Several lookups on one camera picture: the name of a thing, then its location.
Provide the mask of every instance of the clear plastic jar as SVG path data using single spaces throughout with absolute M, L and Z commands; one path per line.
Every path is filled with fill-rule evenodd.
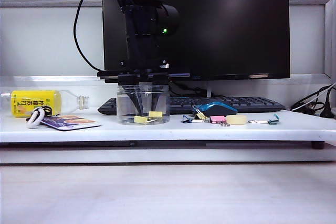
M 117 117 L 122 124 L 151 125 L 168 122 L 169 86 L 118 86 Z

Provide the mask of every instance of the white desk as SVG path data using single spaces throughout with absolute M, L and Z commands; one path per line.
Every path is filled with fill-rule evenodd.
M 181 115 L 173 115 L 168 123 L 160 125 L 122 125 L 115 116 L 102 115 L 91 109 L 81 115 L 100 122 L 102 126 L 69 132 L 56 131 L 43 125 L 38 129 L 27 129 L 25 119 L 16 119 L 5 114 L 1 121 L 1 143 L 54 145 L 45 145 L 44 148 L 3 148 L 0 150 L 0 160 L 2 163 L 336 160 L 336 152 L 332 146 L 326 145 L 324 150 L 313 150 L 310 143 L 306 142 L 335 141 L 336 120 L 290 111 L 280 111 L 277 114 L 280 116 L 280 123 L 277 125 L 221 127 L 209 123 L 183 124 Z M 249 120 L 273 117 L 273 113 L 246 115 Z M 127 141 L 137 141 L 138 145 L 127 147 Z M 62 147 L 64 143 L 70 142 L 72 146 L 75 146 L 74 142 L 92 145 L 82 148 Z
M 3 224 L 334 224 L 336 163 L 0 166 Z

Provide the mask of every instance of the plastic bottle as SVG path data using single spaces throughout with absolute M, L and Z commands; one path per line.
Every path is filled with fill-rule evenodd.
M 14 90 L 1 96 L 2 102 L 10 103 L 12 115 L 17 118 L 29 117 L 32 110 L 39 106 L 50 106 L 53 115 L 89 108 L 89 97 L 76 96 L 68 90 Z

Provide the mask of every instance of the transparent container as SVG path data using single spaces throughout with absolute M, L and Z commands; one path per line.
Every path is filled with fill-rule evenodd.
M 17 118 L 29 117 L 39 106 L 51 107 L 53 115 L 69 114 L 88 109 L 88 100 L 89 97 L 77 96 L 68 90 L 14 90 L 1 94 L 2 107 L 10 107 L 12 115 Z
M 151 125 L 169 121 L 168 85 L 118 86 L 117 118 L 122 124 Z

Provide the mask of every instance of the desk surface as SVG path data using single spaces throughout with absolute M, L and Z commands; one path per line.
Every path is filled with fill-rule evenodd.
M 79 112 L 98 121 L 100 127 L 61 132 L 41 125 L 27 129 L 25 119 L 3 114 L 2 143 L 64 142 L 64 141 L 131 141 L 131 140 L 280 140 L 280 141 L 335 141 L 336 120 L 324 119 L 290 111 L 280 111 L 280 123 L 246 124 L 221 127 L 210 123 L 181 123 L 181 115 L 172 115 L 160 125 L 122 125 L 116 116 L 102 115 L 96 109 Z M 268 120 L 274 113 L 247 113 L 249 120 Z
M 336 163 L 0 166 L 1 221 L 334 224 Z

